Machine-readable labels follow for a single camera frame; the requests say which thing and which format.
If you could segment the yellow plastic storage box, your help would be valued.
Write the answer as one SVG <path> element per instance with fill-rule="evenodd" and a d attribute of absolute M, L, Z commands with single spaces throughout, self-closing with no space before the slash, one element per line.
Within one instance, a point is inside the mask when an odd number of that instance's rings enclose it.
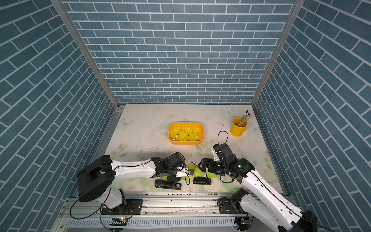
<path fill-rule="evenodd" d="M 169 126 L 168 139 L 173 145 L 199 145 L 203 138 L 203 126 L 198 122 L 174 122 Z"/>

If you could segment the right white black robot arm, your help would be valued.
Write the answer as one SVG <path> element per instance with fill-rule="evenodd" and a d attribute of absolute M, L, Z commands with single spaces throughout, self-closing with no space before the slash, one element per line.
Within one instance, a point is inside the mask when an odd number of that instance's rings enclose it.
<path fill-rule="evenodd" d="M 317 232 L 321 225 L 310 210 L 303 211 L 275 190 L 245 158 L 237 158 L 227 144 L 211 148 L 213 158 L 197 165 L 204 173 L 228 175 L 243 187 L 225 203 L 235 212 L 257 218 L 274 232 Z"/>

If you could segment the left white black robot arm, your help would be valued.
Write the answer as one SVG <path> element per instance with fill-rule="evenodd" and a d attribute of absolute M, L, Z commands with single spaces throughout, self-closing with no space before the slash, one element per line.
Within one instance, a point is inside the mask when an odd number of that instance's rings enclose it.
<path fill-rule="evenodd" d="M 153 157 L 142 161 L 117 161 L 109 155 L 97 158 L 77 174 L 78 200 L 81 203 L 97 200 L 114 209 L 124 203 L 121 190 L 113 190 L 113 184 L 133 178 L 190 177 L 193 168 L 187 168 L 185 158 L 179 152 L 166 158 Z"/>

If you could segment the yellow shuttlecock small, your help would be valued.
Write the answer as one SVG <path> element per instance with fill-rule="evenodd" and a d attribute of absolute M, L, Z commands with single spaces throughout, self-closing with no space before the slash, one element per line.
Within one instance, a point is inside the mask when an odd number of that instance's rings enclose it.
<path fill-rule="evenodd" d="M 191 164 L 187 165 L 186 168 L 190 169 L 190 170 L 195 170 L 195 164 L 191 163 Z"/>

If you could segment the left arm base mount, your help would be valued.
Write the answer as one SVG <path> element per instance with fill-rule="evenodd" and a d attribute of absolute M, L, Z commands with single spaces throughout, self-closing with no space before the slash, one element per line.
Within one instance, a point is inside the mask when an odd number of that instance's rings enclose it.
<path fill-rule="evenodd" d="M 102 215 L 139 215 L 142 210 L 143 199 L 127 199 L 121 189 L 111 190 L 108 199 L 107 196 L 106 193 L 103 194 Z"/>

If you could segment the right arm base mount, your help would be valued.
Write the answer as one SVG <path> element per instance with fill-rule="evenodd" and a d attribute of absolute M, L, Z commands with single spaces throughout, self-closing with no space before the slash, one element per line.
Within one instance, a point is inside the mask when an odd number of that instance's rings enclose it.
<path fill-rule="evenodd" d="M 249 214 L 249 209 L 256 203 L 256 199 L 247 190 L 240 188 L 230 198 L 222 197 L 217 200 L 220 214 Z"/>

